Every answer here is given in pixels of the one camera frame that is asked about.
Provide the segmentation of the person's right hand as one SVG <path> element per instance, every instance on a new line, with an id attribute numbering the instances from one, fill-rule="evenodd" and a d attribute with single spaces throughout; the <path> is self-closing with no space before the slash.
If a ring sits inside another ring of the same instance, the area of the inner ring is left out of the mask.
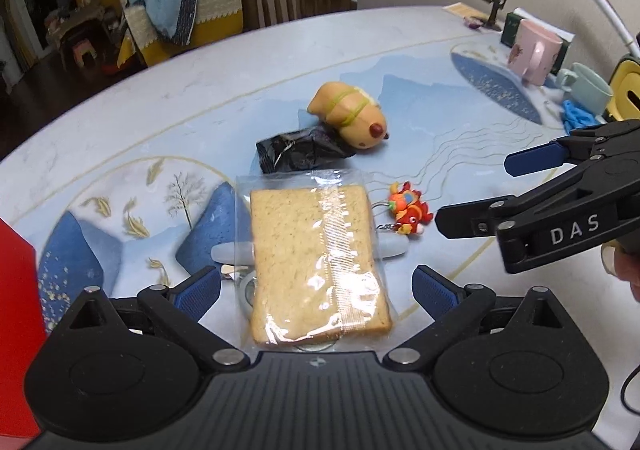
<path id="1" fill-rule="evenodd" d="M 617 241 L 603 244 L 600 254 L 604 270 L 618 280 L 626 282 L 634 299 L 640 302 L 639 256 L 626 253 Z"/>

